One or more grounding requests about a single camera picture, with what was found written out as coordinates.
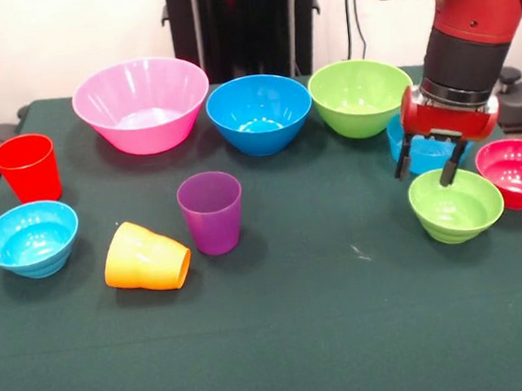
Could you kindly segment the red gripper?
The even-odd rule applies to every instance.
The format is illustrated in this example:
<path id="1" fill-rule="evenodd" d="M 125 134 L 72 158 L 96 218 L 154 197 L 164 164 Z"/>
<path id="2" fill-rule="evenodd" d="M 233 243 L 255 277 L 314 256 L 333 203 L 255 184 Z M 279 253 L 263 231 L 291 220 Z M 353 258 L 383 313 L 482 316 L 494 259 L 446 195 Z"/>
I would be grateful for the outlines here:
<path id="1" fill-rule="evenodd" d="M 418 86 L 408 86 L 401 99 L 400 121 L 408 135 L 433 135 L 455 141 L 450 158 L 445 162 L 439 184 L 453 184 L 467 142 L 479 142 L 491 135 L 498 121 L 499 100 L 490 95 L 487 103 L 477 109 L 455 107 L 425 97 Z M 403 137 L 394 177 L 406 179 L 410 174 L 412 137 Z"/>

